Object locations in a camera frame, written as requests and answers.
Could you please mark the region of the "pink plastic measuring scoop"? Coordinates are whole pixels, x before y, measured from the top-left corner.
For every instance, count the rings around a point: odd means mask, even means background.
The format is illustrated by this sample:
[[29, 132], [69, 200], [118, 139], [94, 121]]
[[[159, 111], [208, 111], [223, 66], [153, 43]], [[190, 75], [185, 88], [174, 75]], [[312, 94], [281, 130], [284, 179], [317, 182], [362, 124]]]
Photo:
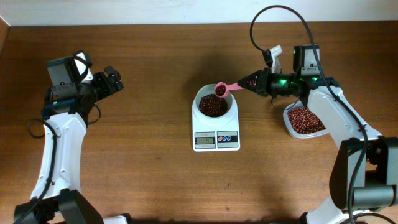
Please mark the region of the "pink plastic measuring scoop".
[[237, 83], [227, 85], [223, 82], [219, 82], [215, 86], [215, 95], [219, 98], [226, 98], [230, 91], [242, 90], [243, 87], [239, 86]]

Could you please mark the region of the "white round bowl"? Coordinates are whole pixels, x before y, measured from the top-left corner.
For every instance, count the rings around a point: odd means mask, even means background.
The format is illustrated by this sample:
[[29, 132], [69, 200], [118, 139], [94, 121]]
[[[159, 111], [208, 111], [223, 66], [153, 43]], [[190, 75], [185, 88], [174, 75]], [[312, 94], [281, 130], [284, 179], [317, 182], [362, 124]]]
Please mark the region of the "white round bowl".
[[200, 111], [200, 101], [203, 97], [214, 94], [215, 93], [215, 84], [209, 84], [203, 86], [197, 93], [193, 104], [192, 104], [192, 115], [196, 118], [198, 118], [202, 123], [208, 123], [208, 124], [224, 124], [228, 123], [230, 120], [233, 119], [234, 115], [237, 115], [238, 113], [238, 107], [237, 107], [237, 102], [234, 98], [234, 96], [229, 93], [227, 97], [225, 98], [227, 102], [227, 109], [226, 112], [217, 117], [211, 117], [203, 114]]

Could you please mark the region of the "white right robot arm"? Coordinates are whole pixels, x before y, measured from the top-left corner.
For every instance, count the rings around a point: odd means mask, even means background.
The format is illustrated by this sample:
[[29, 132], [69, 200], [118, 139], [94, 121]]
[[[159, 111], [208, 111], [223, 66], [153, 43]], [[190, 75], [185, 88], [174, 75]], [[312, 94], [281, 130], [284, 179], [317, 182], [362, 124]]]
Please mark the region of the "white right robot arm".
[[301, 223], [354, 223], [397, 205], [397, 138], [384, 137], [346, 100], [338, 82], [325, 77], [317, 45], [294, 47], [294, 72], [283, 74], [280, 47], [263, 51], [266, 68], [238, 81], [261, 96], [294, 95], [315, 114], [333, 138], [338, 155], [329, 181], [330, 196], [304, 213]]

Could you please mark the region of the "red beans in bowl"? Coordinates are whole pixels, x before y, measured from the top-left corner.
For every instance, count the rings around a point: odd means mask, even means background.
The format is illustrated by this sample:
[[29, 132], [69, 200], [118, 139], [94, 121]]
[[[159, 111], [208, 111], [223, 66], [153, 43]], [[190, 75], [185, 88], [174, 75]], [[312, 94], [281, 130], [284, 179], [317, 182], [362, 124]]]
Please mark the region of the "red beans in bowl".
[[203, 96], [199, 103], [199, 110], [202, 114], [209, 117], [223, 116], [228, 109], [228, 103], [224, 98], [219, 98], [215, 94]]

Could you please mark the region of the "clear container of red beans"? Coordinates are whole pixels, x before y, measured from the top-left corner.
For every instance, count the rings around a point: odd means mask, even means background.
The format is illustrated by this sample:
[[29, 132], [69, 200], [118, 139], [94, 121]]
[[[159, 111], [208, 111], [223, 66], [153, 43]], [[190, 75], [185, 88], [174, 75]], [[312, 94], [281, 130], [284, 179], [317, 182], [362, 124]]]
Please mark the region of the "clear container of red beans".
[[287, 132], [293, 138], [308, 139], [328, 134], [320, 119], [301, 101], [288, 105], [283, 112], [283, 119]]

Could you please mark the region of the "white digital kitchen scale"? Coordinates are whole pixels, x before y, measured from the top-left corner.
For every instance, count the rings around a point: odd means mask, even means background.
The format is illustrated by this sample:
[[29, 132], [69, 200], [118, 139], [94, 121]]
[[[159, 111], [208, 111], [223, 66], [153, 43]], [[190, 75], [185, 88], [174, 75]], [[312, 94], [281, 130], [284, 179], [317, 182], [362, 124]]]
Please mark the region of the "white digital kitchen scale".
[[238, 151], [241, 147], [238, 105], [234, 96], [227, 97], [228, 111], [220, 117], [201, 113], [194, 99], [192, 104], [192, 148], [196, 152]]

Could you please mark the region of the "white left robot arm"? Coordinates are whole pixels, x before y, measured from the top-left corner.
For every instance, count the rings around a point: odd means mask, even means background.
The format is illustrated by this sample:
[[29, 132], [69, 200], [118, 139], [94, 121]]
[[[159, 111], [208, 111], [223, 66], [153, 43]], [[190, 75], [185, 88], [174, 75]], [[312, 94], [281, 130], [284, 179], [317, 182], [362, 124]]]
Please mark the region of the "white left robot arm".
[[41, 117], [44, 153], [39, 178], [27, 203], [14, 210], [14, 223], [48, 223], [56, 215], [64, 223], [131, 223], [130, 214], [101, 214], [84, 198], [80, 186], [81, 147], [88, 116], [98, 102], [123, 89], [121, 76], [112, 66], [91, 73], [88, 53], [47, 62], [52, 81], [45, 94]]

